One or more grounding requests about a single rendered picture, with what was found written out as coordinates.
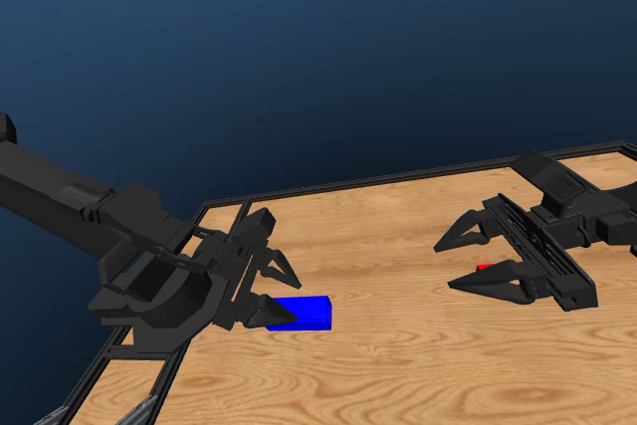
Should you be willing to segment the blue hollow socket block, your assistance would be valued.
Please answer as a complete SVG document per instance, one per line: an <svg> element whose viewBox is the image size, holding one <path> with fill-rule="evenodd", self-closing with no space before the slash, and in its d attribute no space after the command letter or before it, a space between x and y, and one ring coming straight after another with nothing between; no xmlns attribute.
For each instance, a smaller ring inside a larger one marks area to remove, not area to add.
<svg viewBox="0 0 637 425"><path fill-rule="evenodd" d="M294 314L294 322L267 326L269 331L331 330L332 305L328 296L286 297L276 301Z"/></svg>

